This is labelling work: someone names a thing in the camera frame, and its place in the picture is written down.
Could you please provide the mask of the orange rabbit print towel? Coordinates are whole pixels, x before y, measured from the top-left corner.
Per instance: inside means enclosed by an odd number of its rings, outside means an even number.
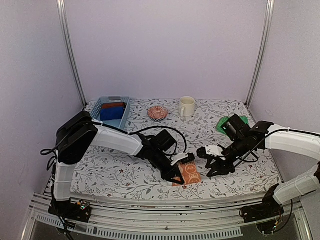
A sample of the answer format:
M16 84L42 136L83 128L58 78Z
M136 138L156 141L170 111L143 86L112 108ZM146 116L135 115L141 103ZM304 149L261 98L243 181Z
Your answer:
M188 163L178 163L177 166L181 172L184 184L180 185L177 183L172 183L173 187L182 187L183 189L187 189L189 185L202 182L201 175L198 172L196 163L194 161Z

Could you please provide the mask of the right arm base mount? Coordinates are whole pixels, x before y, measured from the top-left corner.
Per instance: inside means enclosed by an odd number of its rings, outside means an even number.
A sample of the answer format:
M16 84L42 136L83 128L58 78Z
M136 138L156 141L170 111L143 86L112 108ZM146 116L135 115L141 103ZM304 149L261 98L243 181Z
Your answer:
M272 217L281 216L284 209L274 199L276 188L280 184L272 186L262 198L262 203L255 205L247 205L239 210L239 216L243 218L245 223L260 221Z

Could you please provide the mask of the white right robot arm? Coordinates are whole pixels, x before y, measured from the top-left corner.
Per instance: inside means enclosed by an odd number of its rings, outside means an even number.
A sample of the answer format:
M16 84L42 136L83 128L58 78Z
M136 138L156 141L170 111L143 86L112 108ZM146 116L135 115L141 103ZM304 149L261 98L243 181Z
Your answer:
M320 135L269 121L258 121L250 127L237 114L221 126L231 140L231 145L206 145L197 150L197 156L207 160L208 177L234 173L237 165L257 150L270 150L320 160ZM320 188L320 164L316 163L297 177L272 186L263 197L258 213L269 218L278 206L301 196L306 196Z

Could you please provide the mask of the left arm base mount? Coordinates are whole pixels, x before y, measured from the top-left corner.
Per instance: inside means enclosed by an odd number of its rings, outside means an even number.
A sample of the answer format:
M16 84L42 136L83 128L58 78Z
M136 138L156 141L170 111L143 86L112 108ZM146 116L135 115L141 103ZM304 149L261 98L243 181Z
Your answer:
M72 203L70 199L67 201L57 201L54 198L50 203L48 213L63 219L88 223L92 212L90 204L86 200Z

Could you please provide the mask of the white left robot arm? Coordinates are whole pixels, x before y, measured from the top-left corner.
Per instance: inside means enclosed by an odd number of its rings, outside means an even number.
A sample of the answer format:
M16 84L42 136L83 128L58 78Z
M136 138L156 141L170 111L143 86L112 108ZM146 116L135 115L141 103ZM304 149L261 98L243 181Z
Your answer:
M178 185L185 183L179 167L165 153L174 143L168 127L164 127L156 136L145 136L107 125L91 118L89 112L81 111L58 129L56 140L53 197L56 200L54 207L63 217L70 217L75 211L74 205L69 202L73 175L76 165L91 146L148 160L160 171L163 180Z

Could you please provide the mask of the green microfibre towel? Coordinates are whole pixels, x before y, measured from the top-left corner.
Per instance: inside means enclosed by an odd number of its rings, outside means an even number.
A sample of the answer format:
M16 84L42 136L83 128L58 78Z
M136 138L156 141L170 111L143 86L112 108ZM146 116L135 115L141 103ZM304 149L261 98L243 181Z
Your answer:
M217 130L218 132L226 135L226 132L223 130L222 125L223 125L224 123L226 123L226 122L229 120L229 118L230 118L230 117L228 117L228 116L224 116L224 117L222 117L222 118L218 121L218 123L217 123L217 125L216 125L216 130ZM245 124L248 124L248 123L249 123L248 117L246 117L246 116L244 116L244 115L243 115L243 116L240 116L240 119L241 119Z

